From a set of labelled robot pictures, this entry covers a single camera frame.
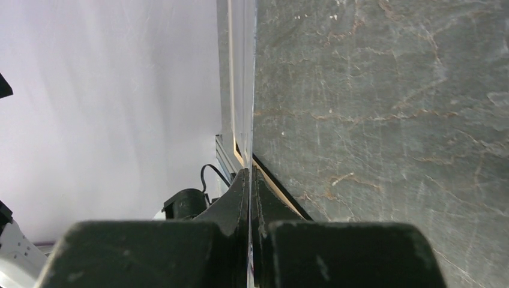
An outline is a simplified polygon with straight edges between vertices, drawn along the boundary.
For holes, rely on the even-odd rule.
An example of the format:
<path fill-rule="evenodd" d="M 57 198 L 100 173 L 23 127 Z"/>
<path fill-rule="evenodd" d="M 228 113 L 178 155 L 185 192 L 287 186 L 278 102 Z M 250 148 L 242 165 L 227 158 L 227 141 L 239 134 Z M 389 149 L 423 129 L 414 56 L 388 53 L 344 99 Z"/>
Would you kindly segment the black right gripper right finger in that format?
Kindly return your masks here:
<path fill-rule="evenodd" d="M 252 173 L 257 287 L 445 287 L 427 238 L 395 222 L 303 219 Z"/>

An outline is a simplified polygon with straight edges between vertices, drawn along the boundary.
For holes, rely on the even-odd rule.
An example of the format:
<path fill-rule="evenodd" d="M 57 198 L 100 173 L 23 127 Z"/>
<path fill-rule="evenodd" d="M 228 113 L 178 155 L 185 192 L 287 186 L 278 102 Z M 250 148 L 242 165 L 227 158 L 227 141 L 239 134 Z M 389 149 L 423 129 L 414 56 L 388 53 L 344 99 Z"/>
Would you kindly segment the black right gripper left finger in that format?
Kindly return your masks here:
<path fill-rule="evenodd" d="M 191 220 L 84 221 L 59 240 L 37 287 L 246 287 L 248 180 Z"/>

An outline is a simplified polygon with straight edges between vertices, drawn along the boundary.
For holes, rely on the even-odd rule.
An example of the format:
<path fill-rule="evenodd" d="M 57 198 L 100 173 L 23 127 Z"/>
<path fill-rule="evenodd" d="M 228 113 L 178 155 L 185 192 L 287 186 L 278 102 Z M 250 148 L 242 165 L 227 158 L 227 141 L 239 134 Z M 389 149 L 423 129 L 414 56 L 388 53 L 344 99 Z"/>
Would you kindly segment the wooden picture frame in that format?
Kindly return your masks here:
<path fill-rule="evenodd" d="M 255 155 L 252 156 L 252 164 L 251 175 L 244 169 L 233 175 L 233 183 L 227 194 L 239 198 L 242 202 L 247 202 L 247 198 L 251 200 L 248 211 L 253 222 L 261 227 L 276 221 L 312 220 Z"/>

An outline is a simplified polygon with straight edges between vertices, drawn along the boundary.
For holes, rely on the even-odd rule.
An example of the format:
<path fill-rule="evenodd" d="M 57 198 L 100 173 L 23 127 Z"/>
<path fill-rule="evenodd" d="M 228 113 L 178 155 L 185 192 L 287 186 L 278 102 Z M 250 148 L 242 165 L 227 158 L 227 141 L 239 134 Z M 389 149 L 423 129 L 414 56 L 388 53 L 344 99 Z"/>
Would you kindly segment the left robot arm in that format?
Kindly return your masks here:
<path fill-rule="evenodd" d="M 203 287 L 208 224 L 193 221 L 193 190 L 165 208 L 165 220 L 85 221 L 45 255 L 1 205 L 2 287 Z"/>

